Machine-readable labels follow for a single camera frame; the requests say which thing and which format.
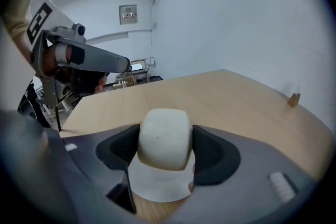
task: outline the desk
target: desk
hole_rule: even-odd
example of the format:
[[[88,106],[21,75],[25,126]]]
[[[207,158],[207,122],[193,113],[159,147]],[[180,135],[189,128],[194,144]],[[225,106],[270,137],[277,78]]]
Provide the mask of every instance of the desk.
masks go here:
[[[136,78],[135,78],[135,76],[137,76],[137,75],[142,75],[142,74],[146,74],[146,77],[147,77],[147,83],[149,83],[149,77],[148,77],[148,71],[147,71],[147,70],[134,71],[134,72],[131,72],[131,75],[132,75],[132,78],[133,78],[134,85],[136,85]]]
[[[188,113],[192,124],[274,146],[319,180],[334,152],[332,133],[305,108],[292,108],[287,100],[255,80],[219,70],[84,97],[60,135],[85,135],[141,123],[154,108],[181,109]],[[159,204],[137,195],[134,201],[138,216],[154,223],[183,202]]]

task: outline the small wooden block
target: small wooden block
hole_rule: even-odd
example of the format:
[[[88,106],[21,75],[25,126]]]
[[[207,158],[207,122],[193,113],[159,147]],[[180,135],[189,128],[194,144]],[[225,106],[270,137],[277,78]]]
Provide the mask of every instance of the small wooden block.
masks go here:
[[[289,98],[288,100],[288,104],[292,107],[295,108],[298,103],[299,103],[299,99],[300,99],[301,94],[300,93],[293,93],[293,95]]]

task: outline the white foam block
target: white foam block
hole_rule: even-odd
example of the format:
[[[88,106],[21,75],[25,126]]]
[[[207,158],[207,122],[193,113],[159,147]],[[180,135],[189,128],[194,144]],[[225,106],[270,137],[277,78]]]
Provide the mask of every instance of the white foam block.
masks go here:
[[[153,109],[142,123],[138,157],[146,165],[184,170],[192,148],[192,127],[185,111]]]

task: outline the white paper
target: white paper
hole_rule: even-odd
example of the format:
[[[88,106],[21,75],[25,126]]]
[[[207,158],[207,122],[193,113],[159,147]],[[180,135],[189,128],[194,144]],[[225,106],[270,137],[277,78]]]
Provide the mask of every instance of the white paper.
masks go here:
[[[194,152],[183,171],[156,169],[141,163],[136,154],[128,168],[131,190],[140,197],[156,202],[172,202],[190,195],[188,184],[193,180]]]

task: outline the white wall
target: white wall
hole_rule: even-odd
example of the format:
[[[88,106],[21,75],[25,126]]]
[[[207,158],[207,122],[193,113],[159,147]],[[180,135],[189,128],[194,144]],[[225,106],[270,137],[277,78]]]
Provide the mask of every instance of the white wall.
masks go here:
[[[164,79],[228,69],[287,96],[335,131],[335,25],[325,0],[155,0]]]
[[[138,23],[120,25],[119,6],[136,4]],[[129,38],[104,41],[94,46],[128,57],[130,60],[150,56],[153,0],[60,0],[55,5],[75,23],[86,27],[86,39],[129,31]],[[108,77],[114,82],[116,74]]]

